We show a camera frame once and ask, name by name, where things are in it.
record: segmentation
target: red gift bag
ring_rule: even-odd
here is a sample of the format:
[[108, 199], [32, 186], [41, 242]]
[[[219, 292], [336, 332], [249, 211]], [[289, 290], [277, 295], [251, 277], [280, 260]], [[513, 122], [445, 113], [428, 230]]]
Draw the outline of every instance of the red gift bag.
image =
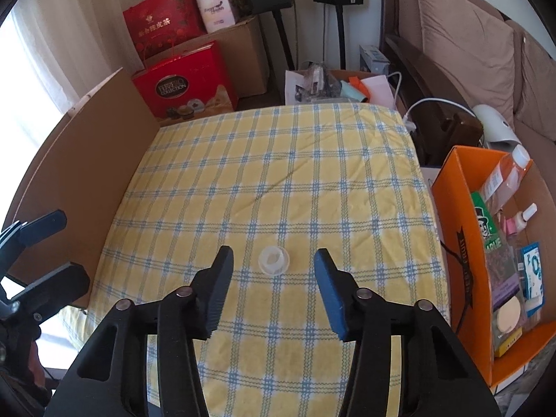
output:
[[196, 0], [145, 0], [123, 18], [142, 60], [206, 34]]

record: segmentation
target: sofa cushion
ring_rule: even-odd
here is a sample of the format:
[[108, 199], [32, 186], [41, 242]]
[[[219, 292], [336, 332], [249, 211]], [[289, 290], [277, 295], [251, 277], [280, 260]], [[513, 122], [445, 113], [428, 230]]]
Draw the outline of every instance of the sofa cushion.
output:
[[515, 119], [515, 134], [537, 164], [540, 174], [547, 183], [552, 199], [556, 201], [556, 165], [554, 164], [556, 145], [519, 119]]
[[423, 53], [473, 107], [496, 108], [513, 124], [513, 29], [468, 0], [418, 0]]
[[523, 92], [515, 117], [556, 141], [556, 62], [527, 32], [522, 42], [522, 74]]
[[[468, 0], [479, 6], [483, 11], [488, 12], [499, 20], [504, 20], [493, 5], [485, 0]], [[421, 17], [419, 15], [418, 0], [398, 0], [398, 31], [400, 36], [407, 40], [414, 47], [423, 51], [423, 39], [421, 33]]]

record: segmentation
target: metal screw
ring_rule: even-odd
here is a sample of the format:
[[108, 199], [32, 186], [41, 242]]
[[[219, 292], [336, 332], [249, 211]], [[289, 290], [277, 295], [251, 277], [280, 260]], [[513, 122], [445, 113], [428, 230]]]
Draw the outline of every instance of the metal screw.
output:
[[0, 365], [4, 365], [6, 361], [6, 348], [4, 345], [0, 344]]
[[362, 300], [369, 300], [373, 297], [373, 292], [365, 287], [359, 288], [355, 294]]
[[425, 310], [427, 312], [433, 309], [433, 303], [429, 300], [419, 300], [417, 305], [419, 306], [419, 309]]
[[193, 293], [193, 289], [188, 285], [184, 285], [183, 287], [180, 287], [176, 290], [176, 295], [179, 296], [180, 298], [187, 298], [192, 293]]
[[131, 307], [131, 300], [123, 299], [116, 302], [116, 309], [127, 310]]

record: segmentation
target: ferrero collection box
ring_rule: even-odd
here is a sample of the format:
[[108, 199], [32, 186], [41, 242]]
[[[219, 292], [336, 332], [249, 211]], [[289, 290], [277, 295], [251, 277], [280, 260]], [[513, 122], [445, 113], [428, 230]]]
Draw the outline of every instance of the ferrero collection box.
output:
[[230, 113], [237, 107], [216, 41], [163, 60], [132, 79], [162, 126]]

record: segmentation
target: blue package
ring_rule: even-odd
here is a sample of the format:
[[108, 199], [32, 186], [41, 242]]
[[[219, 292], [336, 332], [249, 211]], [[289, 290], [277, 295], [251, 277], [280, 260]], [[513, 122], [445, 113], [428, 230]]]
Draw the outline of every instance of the blue package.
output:
[[522, 262], [518, 265], [525, 296], [527, 317], [531, 317], [544, 305], [543, 269], [540, 264], [539, 243], [521, 249]]

